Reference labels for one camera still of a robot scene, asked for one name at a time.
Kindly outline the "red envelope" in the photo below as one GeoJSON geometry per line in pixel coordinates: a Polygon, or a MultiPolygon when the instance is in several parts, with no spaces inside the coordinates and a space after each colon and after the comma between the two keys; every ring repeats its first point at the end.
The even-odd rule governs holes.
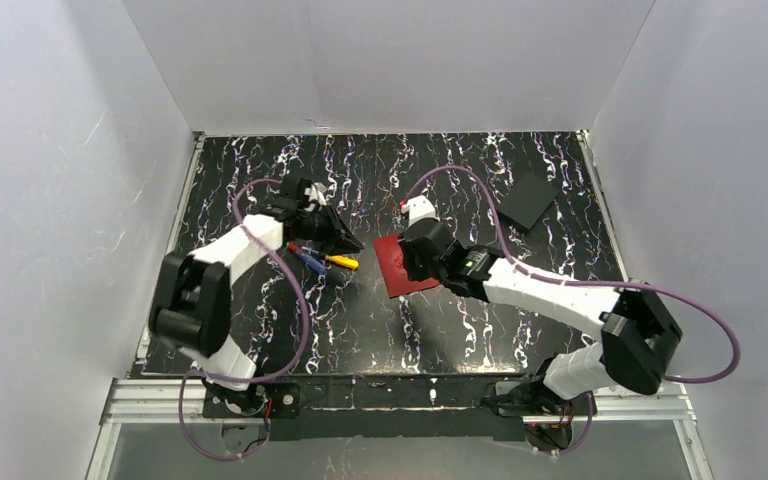
{"type": "Polygon", "coordinates": [[[397,298],[432,289],[440,285],[433,279],[413,281],[403,265],[403,252],[396,233],[377,238],[373,242],[376,258],[390,298],[397,298]]]}

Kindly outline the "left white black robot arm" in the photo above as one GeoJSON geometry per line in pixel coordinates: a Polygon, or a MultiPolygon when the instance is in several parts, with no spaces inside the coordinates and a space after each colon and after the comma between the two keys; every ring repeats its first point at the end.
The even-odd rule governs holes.
{"type": "Polygon", "coordinates": [[[167,254],[151,302],[151,335],[196,362],[197,376],[234,392],[287,375],[301,357],[296,353],[277,372],[257,375],[255,362],[230,333],[236,281],[262,258],[271,258],[297,296],[301,333],[307,336],[310,309],[279,249],[296,240],[314,242],[325,254],[357,254],[364,248],[326,200],[322,184],[293,176],[276,184],[277,191],[258,201],[249,214],[234,204],[237,223],[219,239],[187,254],[167,254]]]}

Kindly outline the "black flat plate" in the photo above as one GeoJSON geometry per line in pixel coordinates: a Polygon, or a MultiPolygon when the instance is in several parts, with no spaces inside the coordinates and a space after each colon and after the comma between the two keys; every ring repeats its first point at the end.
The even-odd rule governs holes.
{"type": "Polygon", "coordinates": [[[546,179],[524,175],[501,199],[497,212],[507,225],[527,233],[540,221],[560,192],[560,188],[546,179]]]}

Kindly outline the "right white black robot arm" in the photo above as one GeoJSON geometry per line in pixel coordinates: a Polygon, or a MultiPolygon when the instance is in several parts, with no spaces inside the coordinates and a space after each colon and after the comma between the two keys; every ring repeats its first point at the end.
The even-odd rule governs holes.
{"type": "Polygon", "coordinates": [[[682,331],[655,293],[576,287],[560,276],[540,281],[497,249],[462,245],[433,218],[417,221],[397,241],[412,281],[434,279],[457,296],[523,308],[592,338],[586,347],[546,360],[522,387],[526,400],[567,401],[612,386],[658,392],[682,331]]]}

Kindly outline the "yellow handled screwdriver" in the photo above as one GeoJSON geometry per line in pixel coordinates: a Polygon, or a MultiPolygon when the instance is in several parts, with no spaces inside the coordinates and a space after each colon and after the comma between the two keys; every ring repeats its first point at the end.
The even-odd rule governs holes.
{"type": "Polygon", "coordinates": [[[302,250],[322,263],[329,263],[331,265],[334,265],[343,269],[347,269],[347,270],[352,270],[352,271],[357,270],[359,268],[359,262],[356,259],[348,256],[325,255],[320,253],[317,250],[314,250],[306,246],[303,246],[302,250]]]}

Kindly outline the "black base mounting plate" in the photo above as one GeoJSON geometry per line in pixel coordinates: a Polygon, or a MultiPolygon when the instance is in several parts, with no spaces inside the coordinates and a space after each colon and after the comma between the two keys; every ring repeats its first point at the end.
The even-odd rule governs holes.
{"type": "Polygon", "coordinates": [[[270,423],[274,441],[341,437],[489,437],[565,447],[572,423],[597,409],[586,395],[528,405],[520,379],[504,375],[290,375],[247,393],[210,386],[207,419],[270,423]]]}

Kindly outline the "aluminium frame rail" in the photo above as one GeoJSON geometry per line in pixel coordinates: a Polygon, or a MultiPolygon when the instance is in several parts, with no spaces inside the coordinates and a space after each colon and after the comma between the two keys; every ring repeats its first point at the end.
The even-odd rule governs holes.
{"type": "MultiPolygon", "coordinates": [[[[176,423],[179,387],[177,378],[115,379],[102,410],[101,428],[86,477],[108,477],[122,425],[176,423]]],[[[672,422],[690,477],[713,477],[684,386],[667,384],[654,396],[608,388],[596,391],[594,398],[598,407],[595,421],[672,422]]]]}

